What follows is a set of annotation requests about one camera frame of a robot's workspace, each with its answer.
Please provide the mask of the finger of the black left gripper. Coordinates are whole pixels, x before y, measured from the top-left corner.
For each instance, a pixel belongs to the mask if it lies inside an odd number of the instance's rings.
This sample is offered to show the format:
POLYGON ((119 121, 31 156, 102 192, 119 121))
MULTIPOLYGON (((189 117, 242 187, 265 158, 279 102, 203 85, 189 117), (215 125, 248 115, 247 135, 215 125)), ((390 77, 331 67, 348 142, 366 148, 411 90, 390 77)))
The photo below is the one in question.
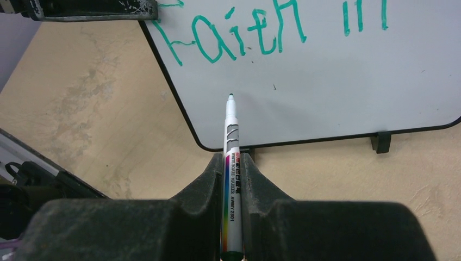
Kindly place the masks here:
POLYGON ((1 0, 1 13, 41 22, 148 21, 159 15, 157 1, 1 0))

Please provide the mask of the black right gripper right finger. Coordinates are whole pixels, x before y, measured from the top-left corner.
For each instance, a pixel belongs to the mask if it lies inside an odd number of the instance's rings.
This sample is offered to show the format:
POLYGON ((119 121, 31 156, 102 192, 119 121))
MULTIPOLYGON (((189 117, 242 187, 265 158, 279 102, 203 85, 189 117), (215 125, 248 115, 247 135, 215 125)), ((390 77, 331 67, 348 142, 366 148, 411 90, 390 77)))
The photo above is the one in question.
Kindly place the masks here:
POLYGON ((298 201, 241 156, 247 260, 435 260, 415 215, 397 202, 298 201))

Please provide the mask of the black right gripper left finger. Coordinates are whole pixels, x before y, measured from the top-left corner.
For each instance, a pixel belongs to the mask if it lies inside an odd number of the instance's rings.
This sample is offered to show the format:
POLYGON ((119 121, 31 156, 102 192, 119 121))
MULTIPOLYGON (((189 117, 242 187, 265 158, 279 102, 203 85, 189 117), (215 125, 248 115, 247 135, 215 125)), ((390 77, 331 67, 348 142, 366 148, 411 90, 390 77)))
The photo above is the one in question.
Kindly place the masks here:
POLYGON ((33 216, 14 260, 218 260, 222 156, 167 200, 59 199, 33 216))

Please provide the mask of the white green whiteboard marker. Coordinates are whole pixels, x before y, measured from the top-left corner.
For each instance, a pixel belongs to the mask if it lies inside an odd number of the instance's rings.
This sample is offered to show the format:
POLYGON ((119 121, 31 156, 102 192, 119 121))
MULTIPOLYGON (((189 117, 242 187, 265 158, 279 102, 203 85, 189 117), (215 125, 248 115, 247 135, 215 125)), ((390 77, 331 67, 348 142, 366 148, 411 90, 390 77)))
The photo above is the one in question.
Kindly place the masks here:
POLYGON ((223 144, 221 260, 243 260, 239 124, 233 94, 226 103, 223 144))

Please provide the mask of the white whiteboard black frame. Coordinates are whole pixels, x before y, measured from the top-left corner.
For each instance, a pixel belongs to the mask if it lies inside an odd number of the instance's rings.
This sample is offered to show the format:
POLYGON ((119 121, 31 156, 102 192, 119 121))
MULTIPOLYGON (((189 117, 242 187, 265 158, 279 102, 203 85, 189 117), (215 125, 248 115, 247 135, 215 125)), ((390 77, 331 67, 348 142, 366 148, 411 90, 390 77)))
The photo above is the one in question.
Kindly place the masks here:
POLYGON ((242 147, 460 123, 460 1, 160 1, 142 31, 198 146, 242 147))

